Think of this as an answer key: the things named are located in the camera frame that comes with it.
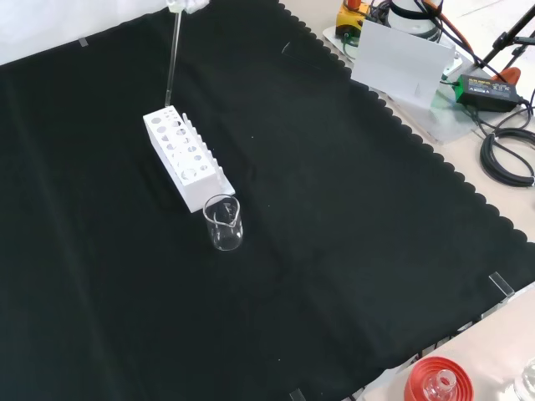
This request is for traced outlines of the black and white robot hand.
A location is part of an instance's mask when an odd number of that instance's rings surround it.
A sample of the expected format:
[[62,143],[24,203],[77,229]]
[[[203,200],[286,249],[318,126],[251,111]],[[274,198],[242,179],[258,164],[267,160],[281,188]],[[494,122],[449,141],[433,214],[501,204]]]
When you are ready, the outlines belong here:
[[210,0],[166,0],[169,11],[175,14],[182,12],[193,14],[205,8],[209,3]]

